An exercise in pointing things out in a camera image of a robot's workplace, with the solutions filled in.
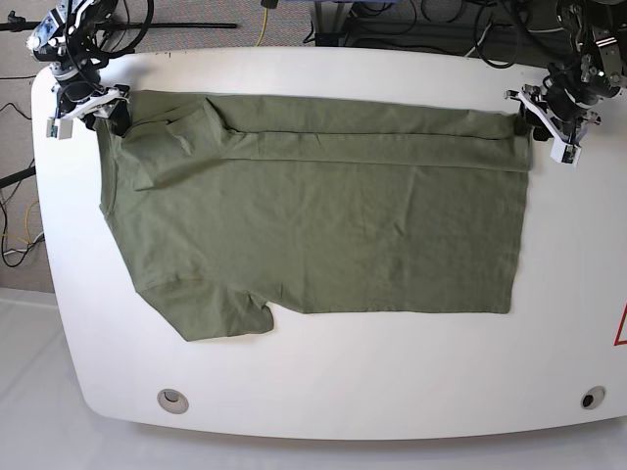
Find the floor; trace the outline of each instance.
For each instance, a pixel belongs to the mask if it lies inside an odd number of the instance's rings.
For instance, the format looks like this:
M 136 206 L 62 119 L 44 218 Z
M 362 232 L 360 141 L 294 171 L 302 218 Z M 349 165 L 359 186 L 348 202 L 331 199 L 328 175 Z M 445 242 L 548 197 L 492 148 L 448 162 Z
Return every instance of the floor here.
M 627 460 L 626 419 L 373 443 L 247 438 L 119 421 L 84 402 L 54 295 L 0 289 L 0 468 L 618 470 Z

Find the white table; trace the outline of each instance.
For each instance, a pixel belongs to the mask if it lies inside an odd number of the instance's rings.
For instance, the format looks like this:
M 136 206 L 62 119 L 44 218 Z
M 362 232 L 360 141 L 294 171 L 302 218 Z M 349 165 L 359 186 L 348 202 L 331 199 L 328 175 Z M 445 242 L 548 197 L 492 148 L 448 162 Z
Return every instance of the white table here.
M 514 113 L 506 89 L 542 70 L 475 60 L 319 48 L 221 49 L 125 57 L 106 83 L 134 89 L 352 98 Z M 507 433 L 627 414 L 624 97 L 599 106 L 577 169 L 534 144 L 520 266 L 507 315 L 301 315 L 272 305 L 261 336 L 186 343 L 134 293 L 101 215 L 96 136 L 45 138 L 47 70 L 32 91 L 46 242 L 87 403 L 119 419 L 217 433 L 337 440 Z M 604 386 L 594 410 L 583 395 Z M 190 402 L 181 415 L 162 389 Z

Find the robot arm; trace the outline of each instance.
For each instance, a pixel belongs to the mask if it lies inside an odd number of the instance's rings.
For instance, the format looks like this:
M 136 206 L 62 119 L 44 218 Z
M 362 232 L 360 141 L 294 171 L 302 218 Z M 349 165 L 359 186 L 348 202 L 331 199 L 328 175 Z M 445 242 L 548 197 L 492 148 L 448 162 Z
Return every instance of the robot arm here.
M 588 126 L 601 124 L 592 108 L 627 87 L 627 2 L 558 0 L 557 18 L 570 32 L 572 57 L 549 64 L 542 86 L 506 97 L 520 102 L 536 140 L 554 139 L 555 161 L 576 166 Z
M 150 26 L 154 1 L 148 0 L 146 20 L 137 37 L 118 52 L 105 52 L 97 45 L 98 26 L 111 17 L 117 5 L 118 0 L 61 0 L 28 38 L 26 46 L 32 56 L 50 63 L 57 80 L 57 109 L 48 119 L 48 137 L 71 138 L 75 118 L 88 128 L 93 128 L 96 118 L 108 119 L 118 135 L 130 126 L 128 86 L 102 86 L 99 69 L 109 60 L 133 52 Z

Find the red warning sign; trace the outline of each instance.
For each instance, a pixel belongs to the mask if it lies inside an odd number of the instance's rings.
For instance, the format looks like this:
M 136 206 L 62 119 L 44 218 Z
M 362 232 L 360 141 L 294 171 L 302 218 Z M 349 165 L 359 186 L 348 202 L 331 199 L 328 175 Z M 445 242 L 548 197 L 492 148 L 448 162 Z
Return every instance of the red warning sign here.
M 627 305 L 623 312 L 623 317 L 620 320 L 620 326 L 618 327 L 618 333 L 616 334 L 615 346 L 627 345 L 627 327 L 625 327 L 625 318 L 627 317 Z

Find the olive green shirt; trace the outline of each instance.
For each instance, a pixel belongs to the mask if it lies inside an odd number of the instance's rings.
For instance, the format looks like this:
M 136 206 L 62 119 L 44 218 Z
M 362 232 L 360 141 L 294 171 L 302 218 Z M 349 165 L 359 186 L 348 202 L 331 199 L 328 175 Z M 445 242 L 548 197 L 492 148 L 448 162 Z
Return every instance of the olive green shirt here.
M 137 92 L 100 123 L 102 210 L 187 341 L 302 312 L 509 311 L 529 142 L 516 116 Z

